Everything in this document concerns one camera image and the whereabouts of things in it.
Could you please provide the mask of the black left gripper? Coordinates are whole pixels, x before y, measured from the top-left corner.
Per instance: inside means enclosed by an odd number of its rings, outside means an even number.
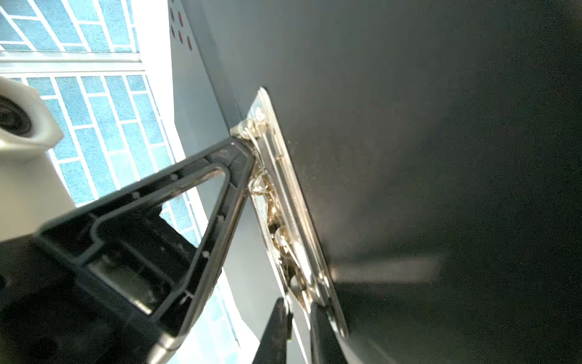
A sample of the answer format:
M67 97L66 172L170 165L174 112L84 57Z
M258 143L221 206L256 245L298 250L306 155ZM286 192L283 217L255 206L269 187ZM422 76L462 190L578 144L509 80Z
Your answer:
M28 236L1 243L3 363L144 363L154 344L86 296Z

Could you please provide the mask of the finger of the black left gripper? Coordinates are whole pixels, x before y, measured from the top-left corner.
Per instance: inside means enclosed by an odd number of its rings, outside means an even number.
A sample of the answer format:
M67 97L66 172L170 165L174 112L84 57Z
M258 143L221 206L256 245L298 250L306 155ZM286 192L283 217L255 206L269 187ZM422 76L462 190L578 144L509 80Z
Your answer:
M176 350L221 274L255 158L225 139L50 221L36 244L122 332Z

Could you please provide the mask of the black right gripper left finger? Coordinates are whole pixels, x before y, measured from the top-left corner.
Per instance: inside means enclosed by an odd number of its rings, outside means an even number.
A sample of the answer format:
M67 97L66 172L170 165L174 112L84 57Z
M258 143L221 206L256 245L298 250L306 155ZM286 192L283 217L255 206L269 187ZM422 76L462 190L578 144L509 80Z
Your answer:
M285 298L276 300L252 364L285 364L293 336L293 313Z

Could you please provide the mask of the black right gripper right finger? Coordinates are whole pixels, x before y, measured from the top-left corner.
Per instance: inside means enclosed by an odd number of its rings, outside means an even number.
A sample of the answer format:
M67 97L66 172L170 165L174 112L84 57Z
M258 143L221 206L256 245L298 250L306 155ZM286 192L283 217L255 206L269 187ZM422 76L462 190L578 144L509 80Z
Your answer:
M313 364L347 364L324 307L312 303L309 318Z

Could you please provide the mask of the red folder with black inside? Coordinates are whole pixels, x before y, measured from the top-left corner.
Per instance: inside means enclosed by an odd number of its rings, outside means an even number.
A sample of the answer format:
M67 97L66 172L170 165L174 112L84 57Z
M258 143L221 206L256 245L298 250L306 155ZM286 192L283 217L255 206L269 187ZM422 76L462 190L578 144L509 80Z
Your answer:
M268 91L351 363L581 361L579 1L171 1L187 154Z

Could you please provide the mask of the aluminium left corner post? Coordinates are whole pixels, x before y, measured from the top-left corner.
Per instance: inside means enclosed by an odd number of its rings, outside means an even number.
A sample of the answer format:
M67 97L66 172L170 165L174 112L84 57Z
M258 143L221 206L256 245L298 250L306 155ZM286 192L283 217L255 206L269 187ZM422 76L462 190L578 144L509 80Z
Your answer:
M144 71L139 53L1 51L1 73Z

